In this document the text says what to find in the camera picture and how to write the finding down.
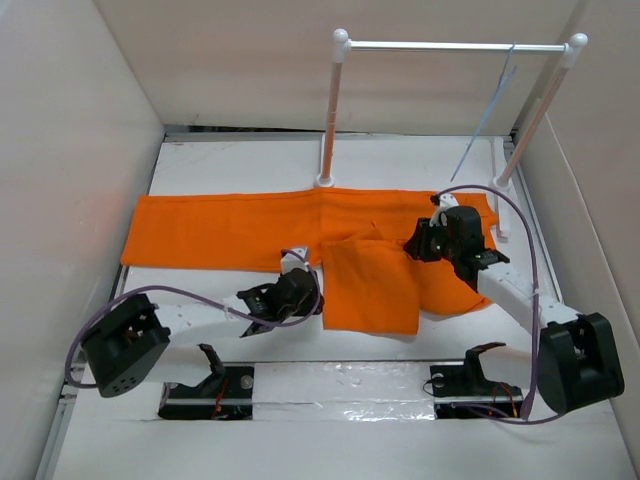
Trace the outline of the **orange trousers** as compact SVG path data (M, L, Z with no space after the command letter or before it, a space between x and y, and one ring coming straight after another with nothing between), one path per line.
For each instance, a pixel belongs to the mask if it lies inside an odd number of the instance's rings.
M144 195L121 261L276 272L284 249L305 246L323 272L326 329L412 336L422 313L457 316L488 305L448 262L414 261L404 252L417 221L434 210L427 191Z

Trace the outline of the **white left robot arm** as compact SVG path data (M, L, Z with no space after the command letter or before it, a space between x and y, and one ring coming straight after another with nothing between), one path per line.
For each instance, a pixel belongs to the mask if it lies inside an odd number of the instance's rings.
M201 396L222 387L222 365L214 344L299 325L324 306L317 275L293 268L266 283L223 300L166 287L190 304L158 305L153 286L117 298L89 321L76 342L103 398L124 395L143 381L178 383Z

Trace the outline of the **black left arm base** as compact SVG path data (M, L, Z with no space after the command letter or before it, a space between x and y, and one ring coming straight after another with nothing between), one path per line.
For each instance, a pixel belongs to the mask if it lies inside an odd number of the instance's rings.
M195 386L163 386L158 416L163 420L245 421L253 419L253 364L225 365L209 344L199 344L206 376Z

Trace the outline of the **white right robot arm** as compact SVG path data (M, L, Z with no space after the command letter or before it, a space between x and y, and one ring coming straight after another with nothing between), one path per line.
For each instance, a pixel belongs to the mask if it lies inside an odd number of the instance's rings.
M453 266L459 282L497 304L536 342L528 376L557 414L624 393L625 380L610 322L541 294L501 252L485 245L481 217L471 206L438 208L420 218L404 251L414 260Z

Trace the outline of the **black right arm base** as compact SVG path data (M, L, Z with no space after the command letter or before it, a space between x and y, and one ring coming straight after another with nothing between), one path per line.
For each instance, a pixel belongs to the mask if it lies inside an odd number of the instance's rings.
M475 419L484 415L498 419L517 419L523 403L522 390L505 382L488 380L480 355L504 343L481 344L466 351L462 361L435 363L422 390L434 400L437 420Z

